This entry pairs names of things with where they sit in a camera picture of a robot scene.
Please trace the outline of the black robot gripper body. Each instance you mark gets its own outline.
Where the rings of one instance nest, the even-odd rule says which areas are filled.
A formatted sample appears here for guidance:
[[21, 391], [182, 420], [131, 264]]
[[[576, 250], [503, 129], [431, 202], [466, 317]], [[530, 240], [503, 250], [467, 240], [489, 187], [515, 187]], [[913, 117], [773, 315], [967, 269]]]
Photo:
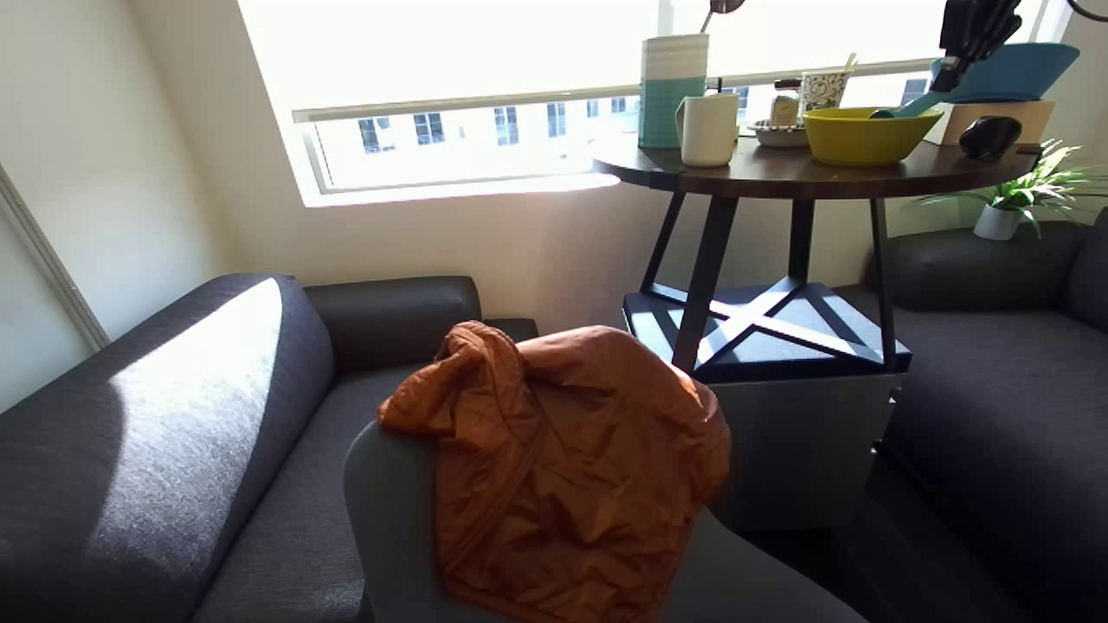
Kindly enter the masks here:
[[947, 0], [942, 32], [938, 32], [938, 68], [931, 81], [935, 93], [961, 85], [962, 72], [1000, 49], [1017, 27], [1022, 0]]

